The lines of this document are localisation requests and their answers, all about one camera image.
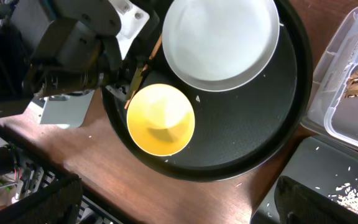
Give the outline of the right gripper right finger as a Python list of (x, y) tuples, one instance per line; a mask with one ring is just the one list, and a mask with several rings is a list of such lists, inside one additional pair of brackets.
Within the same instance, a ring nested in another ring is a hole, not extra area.
[(288, 176), (277, 180), (275, 206), (284, 224), (358, 224), (358, 214)]

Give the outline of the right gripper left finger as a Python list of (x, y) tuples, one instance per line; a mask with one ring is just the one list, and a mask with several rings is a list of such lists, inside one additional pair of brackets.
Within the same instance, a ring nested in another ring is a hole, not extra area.
[(0, 210), (0, 224), (76, 223), (82, 198), (82, 181), (71, 174)]

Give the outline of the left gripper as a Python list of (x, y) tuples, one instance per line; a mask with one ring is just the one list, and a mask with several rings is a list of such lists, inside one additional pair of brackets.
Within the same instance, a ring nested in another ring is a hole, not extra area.
[[(150, 15), (133, 45), (159, 24), (148, 1), (130, 1)], [(20, 86), (26, 95), (73, 94), (103, 87), (127, 93), (141, 56), (130, 47), (122, 59), (117, 34), (121, 21), (109, 1), (19, 1), (10, 24), (24, 54)]]

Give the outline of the wooden chopstick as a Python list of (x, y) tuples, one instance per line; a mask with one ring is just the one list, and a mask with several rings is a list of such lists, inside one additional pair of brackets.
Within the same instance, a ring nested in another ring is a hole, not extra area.
[(125, 110), (128, 109), (131, 100), (133, 99), (135, 93), (137, 92), (137, 90), (140, 87), (140, 84), (142, 83), (143, 76), (144, 76), (143, 73), (148, 69), (149, 64), (151, 63), (151, 61), (156, 56), (156, 54), (157, 54), (159, 48), (161, 47), (161, 45), (162, 45), (162, 34), (160, 34), (156, 44), (154, 45), (152, 53), (150, 54), (148, 59), (144, 60), (143, 62), (138, 64), (137, 69), (135, 70), (133, 79), (132, 79), (131, 84), (129, 86), (129, 92), (128, 92), (128, 96), (127, 96), (127, 99), (126, 99), (126, 104), (124, 106)]

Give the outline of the yellow bowl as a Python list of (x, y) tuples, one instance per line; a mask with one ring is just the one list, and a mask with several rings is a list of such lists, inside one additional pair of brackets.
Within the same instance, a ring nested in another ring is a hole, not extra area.
[(195, 112), (179, 89), (162, 83), (138, 91), (127, 108), (127, 128), (135, 144), (153, 156), (182, 151), (195, 131)]

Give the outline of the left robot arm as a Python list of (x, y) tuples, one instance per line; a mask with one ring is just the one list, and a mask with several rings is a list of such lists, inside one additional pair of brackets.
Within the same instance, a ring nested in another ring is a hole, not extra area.
[(159, 24), (148, 1), (0, 1), (0, 118), (35, 98), (79, 96), (124, 82)]

